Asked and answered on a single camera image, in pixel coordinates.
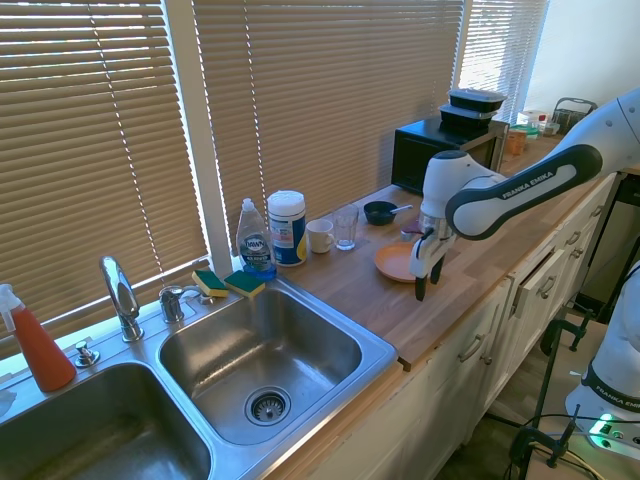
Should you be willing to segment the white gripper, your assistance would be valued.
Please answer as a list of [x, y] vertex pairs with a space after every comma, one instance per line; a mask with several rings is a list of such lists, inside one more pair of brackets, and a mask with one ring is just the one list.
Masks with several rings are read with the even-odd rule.
[[415, 279], [415, 298], [423, 301], [426, 293], [427, 278], [430, 276], [430, 283], [437, 285], [444, 256], [453, 246], [456, 235], [451, 235], [446, 239], [440, 239], [435, 233], [424, 234], [413, 245], [410, 254], [409, 272]]

